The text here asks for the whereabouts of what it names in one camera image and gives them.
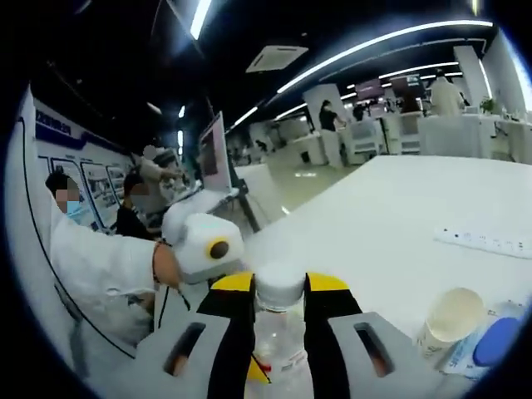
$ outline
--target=person's hand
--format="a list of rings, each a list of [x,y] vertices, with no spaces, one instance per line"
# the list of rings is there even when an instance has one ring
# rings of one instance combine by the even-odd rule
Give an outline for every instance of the person's hand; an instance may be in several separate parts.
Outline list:
[[[159,283],[177,289],[181,282],[181,267],[172,252],[165,244],[157,243],[153,253],[153,273]]]

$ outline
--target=face mask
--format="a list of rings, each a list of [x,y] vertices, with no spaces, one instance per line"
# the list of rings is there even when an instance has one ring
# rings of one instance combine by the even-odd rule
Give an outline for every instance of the face mask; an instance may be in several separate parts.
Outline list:
[[[66,202],[66,216],[71,218],[81,208],[80,201],[67,201]]]

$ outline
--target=television screen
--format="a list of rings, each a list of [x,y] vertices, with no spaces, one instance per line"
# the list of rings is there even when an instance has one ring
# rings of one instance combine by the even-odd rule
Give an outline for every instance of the television screen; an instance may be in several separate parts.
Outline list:
[[[358,100],[366,100],[368,98],[377,98],[384,96],[384,89],[381,86],[379,79],[373,79],[366,81],[360,85],[355,85],[355,91],[357,92]]]
[[[390,79],[390,82],[396,97],[404,97],[407,92],[410,92],[415,97],[422,98],[425,95],[425,87],[419,74],[394,77]]]

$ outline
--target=blue object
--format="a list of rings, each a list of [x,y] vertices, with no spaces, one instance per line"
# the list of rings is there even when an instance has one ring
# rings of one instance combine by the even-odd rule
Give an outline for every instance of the blue object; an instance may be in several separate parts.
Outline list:
[[[476,345],[473,362],[480,367],[496,364],[510,349],[521,323],[516,318],[500,318]]]
[[[66,214],[68,217],[73,216],[81,208],[80,201],[67,201],[66,202]]]

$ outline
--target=monitor screen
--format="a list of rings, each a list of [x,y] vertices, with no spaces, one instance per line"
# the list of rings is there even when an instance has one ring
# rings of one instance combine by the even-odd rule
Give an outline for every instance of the monitor screen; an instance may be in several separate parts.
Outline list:
[[[212,176],[218,173],[212,130],[210,130],[199,143],[199,161],[201,162],[201,170],[205,176]]]
[[[390,82],[396,97],[404,97],[407,93],[411,93],[414,97],[425,96],[425,87],[419,74],[394,77]]]
[[[199,137],[199,164],[207,190],[231,191],[224,118],[221,112]]]
[[[355,91],[357,92],[358,100],[366,100],[368,98],[376,98],[384,96],[384,89],[381,86],[379,79],[373,79],[366,81],[360,85],[355,85]]]

